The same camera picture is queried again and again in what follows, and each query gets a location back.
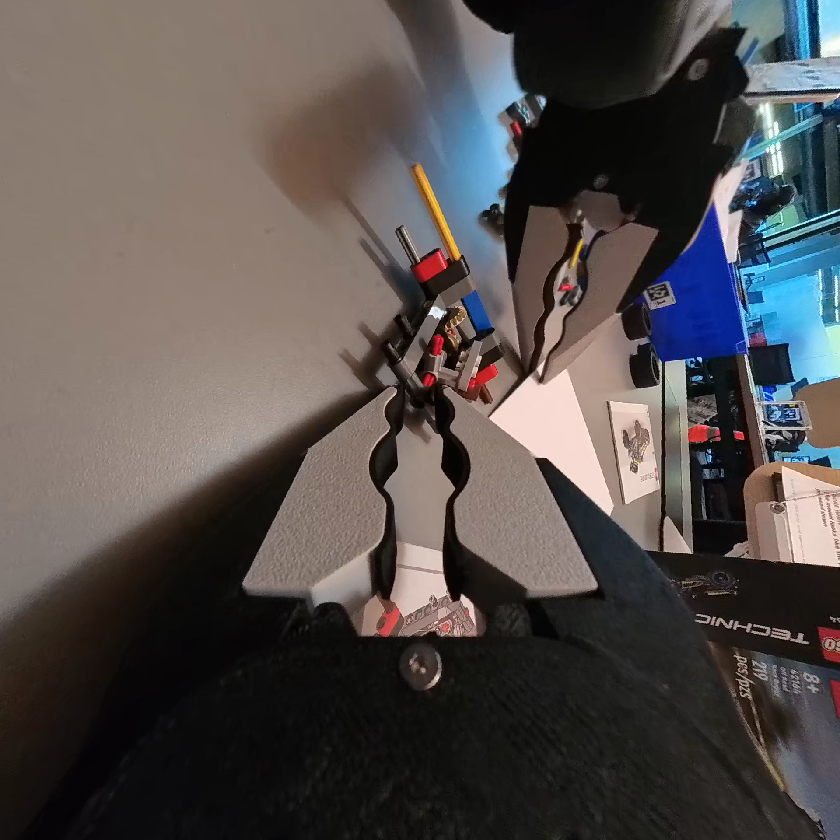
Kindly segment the printed paper sheet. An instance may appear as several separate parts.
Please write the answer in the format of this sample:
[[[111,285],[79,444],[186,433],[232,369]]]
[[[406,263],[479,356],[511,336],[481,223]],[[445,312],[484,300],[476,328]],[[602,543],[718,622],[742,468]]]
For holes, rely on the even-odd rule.
[[[783,467],[784,519],[791,561],[839,567],[839,487]]]

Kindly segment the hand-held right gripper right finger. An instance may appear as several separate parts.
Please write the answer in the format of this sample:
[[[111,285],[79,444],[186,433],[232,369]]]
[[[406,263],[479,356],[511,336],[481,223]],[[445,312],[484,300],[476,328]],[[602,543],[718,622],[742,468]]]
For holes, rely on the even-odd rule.
[[[471,602],[589,595],[595,576],[530,451],[458,395],[434,388],[449,593]]]

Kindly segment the open instruction booklet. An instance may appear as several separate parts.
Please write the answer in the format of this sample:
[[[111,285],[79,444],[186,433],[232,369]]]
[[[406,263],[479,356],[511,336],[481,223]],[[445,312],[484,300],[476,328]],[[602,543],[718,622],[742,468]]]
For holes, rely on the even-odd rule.
[[[539,467],[550,463],[607,515],[613,499],[570,377],[550,385],[528,378],[487,418],[527,448]],[[396,568],[392,594],[373,596],[354,621],[365,636],[436,632],[477,635],[483,606],[448,591],[443,567],[446,501],[452,486],[442,470],[442,439],[411,418],[396,440],[398,468],[385,488],[395,503]]]

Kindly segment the dark flat panel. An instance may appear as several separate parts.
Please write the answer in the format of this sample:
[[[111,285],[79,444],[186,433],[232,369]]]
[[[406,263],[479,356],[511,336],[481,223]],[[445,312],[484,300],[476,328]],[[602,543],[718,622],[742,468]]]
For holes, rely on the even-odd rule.
[[[660,382],[660,508],[690,541],[690,449],[686,363],[674,360],[661,364]]]

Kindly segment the closed instruction booklet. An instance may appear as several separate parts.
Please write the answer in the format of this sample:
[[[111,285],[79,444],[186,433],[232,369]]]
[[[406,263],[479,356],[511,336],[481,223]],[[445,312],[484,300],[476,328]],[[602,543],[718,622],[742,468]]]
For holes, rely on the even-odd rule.
[[[607,411],[622,502],[628,506],[660,490],[652,419],[642,403],[609,401]]]

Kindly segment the pile of loose lego pieces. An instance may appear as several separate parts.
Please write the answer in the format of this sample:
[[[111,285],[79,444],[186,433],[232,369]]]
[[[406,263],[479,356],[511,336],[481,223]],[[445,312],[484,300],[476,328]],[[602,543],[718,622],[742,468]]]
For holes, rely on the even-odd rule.
[[[497,115],[505,133],[505,160],[509,165],[497,190],[496,201],[480,212],[479,223],[500,242],[504,239],[505,205],[513,168],[518,162],[524,135],[539,123],[544,104],[545,100],[541,96],[526,93],[520,99],[510,102],[504,111]]]

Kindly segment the partly built lego chassis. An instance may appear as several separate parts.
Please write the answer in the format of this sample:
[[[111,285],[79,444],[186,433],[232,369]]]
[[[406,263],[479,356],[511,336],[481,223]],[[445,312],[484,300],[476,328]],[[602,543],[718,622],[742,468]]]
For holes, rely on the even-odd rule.
[[[395,229],[423,301],[412,317],[395,318],[401,338],[383,342],[382,352],[407,408],[433,427],[438,388],[469,403],[494,403],[490,385],[505,350],[424,168],[415,163],[411,174],[440,246],[421,254],[405,226]]]

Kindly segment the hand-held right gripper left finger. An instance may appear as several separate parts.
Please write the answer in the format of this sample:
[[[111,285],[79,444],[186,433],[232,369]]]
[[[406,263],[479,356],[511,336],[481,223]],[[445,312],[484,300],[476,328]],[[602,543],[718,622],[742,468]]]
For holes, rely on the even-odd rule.
[[[393,525],[371,476],[380,444],[394,443],[402,394],[388,386],[304,455],[243,579],[255,597],[368,602],[377,592],[372,554]]]

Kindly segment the black lego set box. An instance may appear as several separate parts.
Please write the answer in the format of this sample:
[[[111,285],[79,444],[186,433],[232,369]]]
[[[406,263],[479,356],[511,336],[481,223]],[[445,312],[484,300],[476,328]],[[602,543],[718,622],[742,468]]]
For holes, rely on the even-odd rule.
[[[651,552],[705,634],[772,776],[839,838],[839,571]]]

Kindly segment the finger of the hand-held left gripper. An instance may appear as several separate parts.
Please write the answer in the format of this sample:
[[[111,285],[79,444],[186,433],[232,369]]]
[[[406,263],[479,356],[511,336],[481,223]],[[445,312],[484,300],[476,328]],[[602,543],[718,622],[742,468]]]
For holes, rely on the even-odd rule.
[[[513,310],[522,368],[532,370],[545,343],[544,331],[553,310],[546,291],[552,270],[560,266],[570,240],[566,217],[554,207],[531,206],[512,284]]]
[[[656,228],[630,223],[593,238],[586,290],[574,307],[562,310],[559,336],[547,341],[541,384],[551,383],[619,319],[621,301],[657,235]]]

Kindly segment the person's left forearm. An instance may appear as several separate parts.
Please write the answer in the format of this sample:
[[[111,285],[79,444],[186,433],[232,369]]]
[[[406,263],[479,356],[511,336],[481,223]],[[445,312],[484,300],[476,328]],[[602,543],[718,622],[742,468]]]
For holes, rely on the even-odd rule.
[[[512,38],[520,89],[576,109],[655,94],[709,33],[729,1],[465,1]]]

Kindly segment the blue storage bin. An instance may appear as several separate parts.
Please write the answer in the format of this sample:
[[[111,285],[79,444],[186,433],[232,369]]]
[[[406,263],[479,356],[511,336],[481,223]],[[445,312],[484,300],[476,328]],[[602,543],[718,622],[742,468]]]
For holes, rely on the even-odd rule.
[[[714,208],[693,244],[637,301],[648,309],[649,338],[664,362],[748,352],[736,274]]]

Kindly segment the light wooden board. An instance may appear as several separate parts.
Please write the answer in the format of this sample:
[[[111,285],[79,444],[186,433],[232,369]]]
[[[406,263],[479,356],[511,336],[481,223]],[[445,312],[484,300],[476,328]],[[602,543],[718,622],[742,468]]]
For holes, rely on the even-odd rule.
[[[839,471],[812,464],[778,463],[756,469],[745,482],[744,511],[751,556],[764,561],[795,564],[791,561],[791,546],[784,519],[783,467],[793,468],[838,487]]]

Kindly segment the hanging black and tan sign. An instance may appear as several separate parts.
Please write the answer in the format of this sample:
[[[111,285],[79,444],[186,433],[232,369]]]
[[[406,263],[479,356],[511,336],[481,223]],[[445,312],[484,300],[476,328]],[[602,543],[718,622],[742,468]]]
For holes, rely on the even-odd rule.
[[[803,385],[794,393],[805,404],[810,428],[805,440],[814,448],[839,447],[839,378]]]

